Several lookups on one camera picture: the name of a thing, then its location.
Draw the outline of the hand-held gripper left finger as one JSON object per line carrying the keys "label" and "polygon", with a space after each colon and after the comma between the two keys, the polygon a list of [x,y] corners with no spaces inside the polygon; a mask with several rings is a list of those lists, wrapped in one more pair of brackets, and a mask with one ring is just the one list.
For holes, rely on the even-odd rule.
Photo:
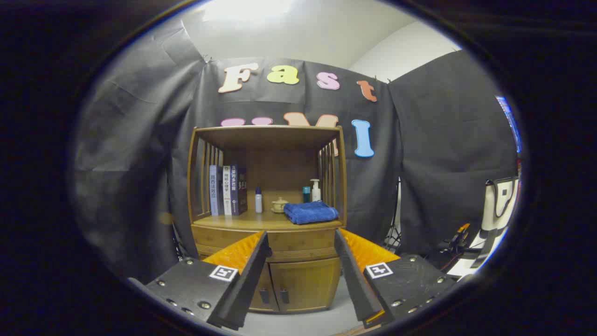
{"label": "hand-held gripper left finger", "polygon": [[203,260],[184,258],[147,284],[128,284],[160,314],[196,329],[238,330],[271,256],[267,232],[259,231]]}

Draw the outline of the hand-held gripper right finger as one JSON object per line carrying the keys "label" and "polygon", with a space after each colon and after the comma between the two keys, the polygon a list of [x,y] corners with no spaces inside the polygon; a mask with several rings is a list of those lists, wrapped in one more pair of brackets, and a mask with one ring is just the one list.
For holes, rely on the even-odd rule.
{"label": "hand-held gripper right finger", "polygon": [[367,329],[406,322],[456,284],[423,257],[399,257],[343,228],[335,230],[334,246],[357,319]]}

